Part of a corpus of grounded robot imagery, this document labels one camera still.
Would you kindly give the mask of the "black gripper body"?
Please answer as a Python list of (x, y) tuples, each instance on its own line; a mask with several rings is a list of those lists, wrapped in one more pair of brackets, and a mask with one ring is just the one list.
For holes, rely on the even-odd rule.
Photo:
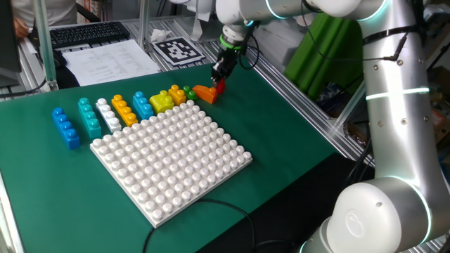
[(237, 65), (239, 50), (232, 48), (220, 48), (215, 64), (217, 72), (232, 72)]

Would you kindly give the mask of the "person's hand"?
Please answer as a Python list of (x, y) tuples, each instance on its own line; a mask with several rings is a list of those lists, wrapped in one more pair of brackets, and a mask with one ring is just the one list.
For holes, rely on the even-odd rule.
[(23, 39), (29, 34), (29, 27), (20, 18), (14, 18), (15, 35), (18, 39)]

